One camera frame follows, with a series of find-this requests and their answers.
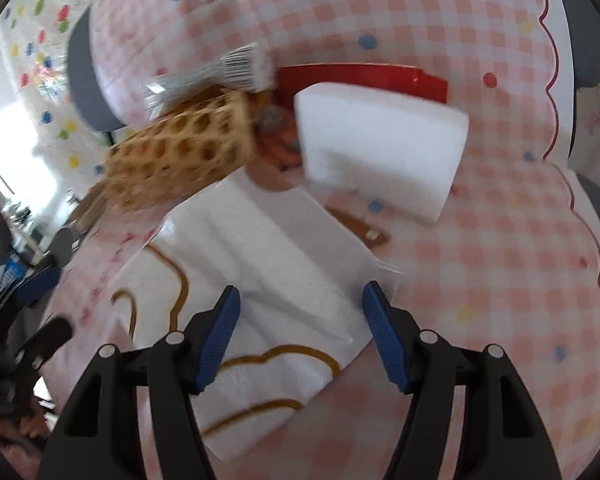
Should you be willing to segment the silver foil wrapper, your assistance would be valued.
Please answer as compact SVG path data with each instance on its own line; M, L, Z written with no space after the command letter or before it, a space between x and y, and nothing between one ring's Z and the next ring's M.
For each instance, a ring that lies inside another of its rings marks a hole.
M275 66L260 44L246 44L215 61L176 74L153 76L143 83L145 110L152 116L211 86L250 92L275 86Z

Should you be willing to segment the woven bamboo tube basket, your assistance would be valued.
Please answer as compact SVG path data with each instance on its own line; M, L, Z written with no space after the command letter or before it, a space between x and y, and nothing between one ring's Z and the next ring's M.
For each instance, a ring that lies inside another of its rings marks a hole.
M123 210L185 200L255 154L248 96L222 90L172 110L110 148L104 191Z

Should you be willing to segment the orange knitted toy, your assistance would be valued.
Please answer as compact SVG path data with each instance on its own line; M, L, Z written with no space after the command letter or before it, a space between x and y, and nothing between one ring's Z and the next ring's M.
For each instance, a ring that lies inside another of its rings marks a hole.
M259 157L280 170L300 167L301 148L294 114L274 104L253 105L250 113Z

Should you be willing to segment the polka dot wall cloth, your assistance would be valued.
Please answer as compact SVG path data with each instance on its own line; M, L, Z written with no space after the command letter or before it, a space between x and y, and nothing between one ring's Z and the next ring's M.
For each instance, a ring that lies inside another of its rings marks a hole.
M68 81L69 39L92 0L9 0L0 48L38 145L70 176L99 177L105 141L79 118Z

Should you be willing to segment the red envelope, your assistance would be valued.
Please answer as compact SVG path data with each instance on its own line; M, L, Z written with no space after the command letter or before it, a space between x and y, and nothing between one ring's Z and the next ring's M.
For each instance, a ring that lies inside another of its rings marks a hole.
M353 84L373 89L417 96L445 104L448 83L418 67L377 63L311 63L279 67L275 99L291 107L294 96L320 82Z

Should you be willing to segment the grey office chair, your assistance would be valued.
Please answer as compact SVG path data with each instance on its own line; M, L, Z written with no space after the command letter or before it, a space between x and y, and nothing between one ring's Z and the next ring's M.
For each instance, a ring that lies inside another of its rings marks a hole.
M545 191L545 165L574 142L572 102L600 78L600 17L590 0L94 0L69 42L82 117L146 120L140 87L257 42L277 67L377 63L448 83L470 118L465 152L490 190Z

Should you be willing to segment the white sponge block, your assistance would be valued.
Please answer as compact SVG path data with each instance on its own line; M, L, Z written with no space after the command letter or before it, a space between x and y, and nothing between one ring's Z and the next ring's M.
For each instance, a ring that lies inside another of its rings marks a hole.
M320 82L294 96L303 171L437 222L468 137L452 106L353 84Z

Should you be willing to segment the white paper napkin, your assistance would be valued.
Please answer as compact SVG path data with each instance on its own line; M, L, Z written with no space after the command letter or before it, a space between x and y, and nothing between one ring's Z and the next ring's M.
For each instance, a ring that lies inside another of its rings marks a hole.
M307 406L370 342L361 302L402 275L302 188L241 171L175 207L118 273L110 301L137 348L182 330L227 286L240 315L214 382L193 398L204 443L244 454Z

